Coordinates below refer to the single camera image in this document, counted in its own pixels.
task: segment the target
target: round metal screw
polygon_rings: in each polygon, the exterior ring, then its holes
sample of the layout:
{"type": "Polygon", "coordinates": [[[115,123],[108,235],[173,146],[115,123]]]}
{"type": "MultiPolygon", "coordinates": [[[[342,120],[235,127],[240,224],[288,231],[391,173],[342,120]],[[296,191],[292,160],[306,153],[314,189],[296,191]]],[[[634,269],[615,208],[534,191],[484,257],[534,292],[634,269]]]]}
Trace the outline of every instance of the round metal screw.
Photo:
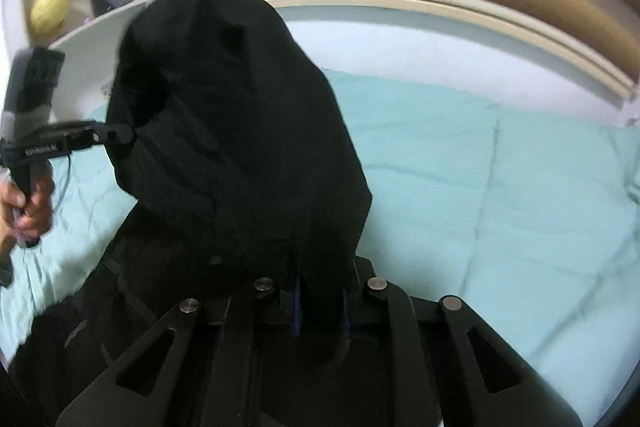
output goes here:
{"type": "Polygon", "coordinates": [[[185,299],[180,303],[180,311],[182,313],[193,313],[200,307],[200,303],[196,299],[185,299]]]}
{"type": "Polygon", "coordinates": [[[367,281],[367,286],[376,292],[384,290],[387,285],[386,279],[382,277],[372,277],[367,281]]]}
{"type": "Polygon", "coordinates": [[[457,312],[460,308],[462,308],[462,301],[453,295],[449,295],[442,300],[442,305],[452,312],[457,312]]]}
{"type": "Polygon", "coordinates": [[[268,292],[273,288],[273,281],[268,277],[260,277],[260,279],[255,280],[254,288],[257,289],[258,292],[268,292]]]}

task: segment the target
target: handle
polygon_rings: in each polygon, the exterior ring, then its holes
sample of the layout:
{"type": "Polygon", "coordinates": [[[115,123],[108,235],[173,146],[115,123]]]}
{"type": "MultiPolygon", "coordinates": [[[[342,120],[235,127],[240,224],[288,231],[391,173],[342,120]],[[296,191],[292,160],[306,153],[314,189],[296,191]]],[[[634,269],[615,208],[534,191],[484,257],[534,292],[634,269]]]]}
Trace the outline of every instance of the handle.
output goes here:
{"type": "MultiPolygon", "coordinates": [[[[27,202],[31,200],[31,194],[33,192],[31,187],[31,167],[31,165],[24,165],[11,169],[11,177],[24,194],[27,202]]],[[[14,208],[14,219],[18,219],[23,213],[24,210],[14,208]]],[[[23,237],[18,237],[18,246],[20,248],[33,248],[36,247],[39,242],[39,239],[35,241],[25,241],[23,237]]]]}

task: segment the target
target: black fabric cover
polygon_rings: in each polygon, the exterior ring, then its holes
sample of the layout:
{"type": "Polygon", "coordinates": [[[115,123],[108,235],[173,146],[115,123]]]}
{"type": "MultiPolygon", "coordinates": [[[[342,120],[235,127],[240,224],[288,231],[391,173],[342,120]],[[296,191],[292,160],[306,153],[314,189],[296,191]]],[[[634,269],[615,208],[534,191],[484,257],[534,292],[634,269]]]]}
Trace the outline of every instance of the black fabric cover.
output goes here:
{"type": "Polygon", "coordinates": [[[299,275],[303,331],[340,336],[371,197],[327,80],[267,3],[155,1],[124,35],[107,120],[135,127],[108,154],[138,204],[12,361],[45,423],[184,298],[299,275]]]}
{"type": "Polygon", "coordinates": [[[334,93],[263,0],[157,0],[126,31],[107,113],[121,188],[223,262],[334,323],[371,196],[334,93]]]}

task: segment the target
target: wall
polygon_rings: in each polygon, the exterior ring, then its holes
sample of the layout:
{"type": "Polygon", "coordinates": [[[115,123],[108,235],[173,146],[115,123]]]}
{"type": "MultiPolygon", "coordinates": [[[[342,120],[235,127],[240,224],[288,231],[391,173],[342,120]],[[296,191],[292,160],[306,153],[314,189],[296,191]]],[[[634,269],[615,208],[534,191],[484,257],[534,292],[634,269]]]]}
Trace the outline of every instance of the wall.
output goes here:
{"type": "Polygon", "coordinates": [[[4,107],[11,61],[16,52],[27,46],[29,42],[22,14],[22,0],[0,0],[0,26],[2,26],[0,55],[7,61],[7,65],[3,68],[3,58],[0,58],[0,108],[4,107]]]}
{"type": "Polygon", "coordinates": [[[618,124],[622,104],[586,73],[516,39],[427,14],[320,6],[279,10],[319,66],[440,84],[513,107],[618,124]]]}

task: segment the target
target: black grip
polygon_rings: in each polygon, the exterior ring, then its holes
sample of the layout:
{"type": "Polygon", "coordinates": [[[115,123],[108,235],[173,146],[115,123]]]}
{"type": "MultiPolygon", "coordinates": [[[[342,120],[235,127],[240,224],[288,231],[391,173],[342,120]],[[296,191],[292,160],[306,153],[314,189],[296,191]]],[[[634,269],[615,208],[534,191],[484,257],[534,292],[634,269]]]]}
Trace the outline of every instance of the black grip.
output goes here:
{"type": "MultiPolygon", "coordinates": [[[[24,165],[20,167],[14,167],[11,169],[11,177],[14,179],[14,182],[18,188],[24,194],[26,201],[31,200],[31,166],[24,165]]],[[[18,245],[22,248],[33,248],[40,242],[39,239],[35,241],[24,241],[22,239],[18,239],[18,245]]]]}

